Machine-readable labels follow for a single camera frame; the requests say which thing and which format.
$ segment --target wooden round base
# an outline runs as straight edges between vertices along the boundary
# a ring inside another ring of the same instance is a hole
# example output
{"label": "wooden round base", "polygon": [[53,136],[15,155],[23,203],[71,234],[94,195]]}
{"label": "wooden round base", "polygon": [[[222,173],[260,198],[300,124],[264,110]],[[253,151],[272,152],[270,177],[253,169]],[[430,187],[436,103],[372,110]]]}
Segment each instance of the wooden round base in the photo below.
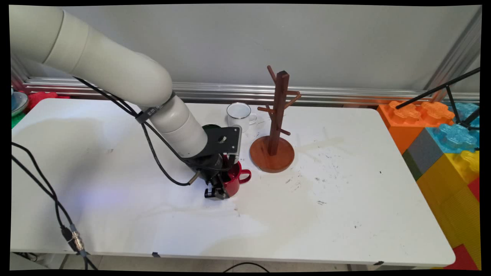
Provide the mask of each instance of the wooden round base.
{"label": "wooden round base", "polygon": [[293,162],[295,151],[290,143],[280,138],[277,154],[268,154],[269,136],[258,138],[250,146],[250,158],[261,170],[265,172],[281,172],[286,170]]}

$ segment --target mug handle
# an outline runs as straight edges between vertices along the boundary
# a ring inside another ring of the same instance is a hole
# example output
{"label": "mug handle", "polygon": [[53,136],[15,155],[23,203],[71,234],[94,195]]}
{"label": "mug handle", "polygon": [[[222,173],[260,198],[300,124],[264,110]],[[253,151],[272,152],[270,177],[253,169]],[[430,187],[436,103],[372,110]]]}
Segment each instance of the mug handle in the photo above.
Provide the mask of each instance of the mug handle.
{"label": "mug handle", "polygon": [[[240,179],[240,176],[243,174],[248,174],[249,176],[245,179]],[[248,169],[241,170],[241,174],[239,174],[239,184],[243,184],[243,183],[249,181],[251,176],[252,176],[252,174],[250,173],[250,170],[248,170]]]}
{"label": "mug handle", "polygon": [[249,125],[252,125],[253,123],[255,123],[257,121],[257,114],[256,113],[251,113],[250,114],[250,117],[254,117],[254,120],[251,120],[249,119]]}

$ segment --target floor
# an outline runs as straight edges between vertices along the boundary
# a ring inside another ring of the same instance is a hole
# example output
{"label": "floor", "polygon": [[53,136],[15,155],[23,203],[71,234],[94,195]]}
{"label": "floor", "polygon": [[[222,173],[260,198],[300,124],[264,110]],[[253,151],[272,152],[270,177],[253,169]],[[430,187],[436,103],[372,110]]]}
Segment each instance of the floor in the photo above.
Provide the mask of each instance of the floor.
{"label": "floor", "polygon": [[[246,262],[246,260],[204,260],[153,257],[126,256],[89,256],[99,270],[126,271],[173,271],[173,272],[223,272],[231,266]],[[348,271],[343,264],[291,263],[291,262],[254,262],[265,267],[270,272],[330,272]],[[80,256],[69,255],[62,269],[84,269]],[[230,272],[264,272],[254,265],[241,265]]]}

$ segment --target white wall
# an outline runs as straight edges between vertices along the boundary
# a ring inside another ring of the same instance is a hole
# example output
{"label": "white wall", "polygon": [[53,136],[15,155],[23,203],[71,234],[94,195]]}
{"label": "white wall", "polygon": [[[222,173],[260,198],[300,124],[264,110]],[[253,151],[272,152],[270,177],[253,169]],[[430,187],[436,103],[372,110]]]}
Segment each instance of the white wall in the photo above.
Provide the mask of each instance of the white wall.
{"label": "white wall", "polygon": [[[469,66],[466,73],[481,66],[481,55]],[[479,93],[481,72],[464,79],[450,87],[452,91]]]}
{"label": "white wall", "polygon": [[[422,89],[478,6],[176,4],[64,7],[175,82]],[[35,76],[66,77],[28,62]]]}

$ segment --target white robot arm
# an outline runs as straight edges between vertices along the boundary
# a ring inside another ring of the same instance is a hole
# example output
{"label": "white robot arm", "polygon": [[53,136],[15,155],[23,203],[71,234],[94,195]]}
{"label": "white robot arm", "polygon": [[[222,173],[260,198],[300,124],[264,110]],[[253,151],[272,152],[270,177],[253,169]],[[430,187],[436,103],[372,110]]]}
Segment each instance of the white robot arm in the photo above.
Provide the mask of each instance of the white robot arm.
{"label": "white robot arm", "polygon": [[110,40],[57,7],[9,5],[11,51],[97,84],[142,110],[165,105],[150,121],[183,158],[207,135],[179,97],[169,73],[149,57]]}

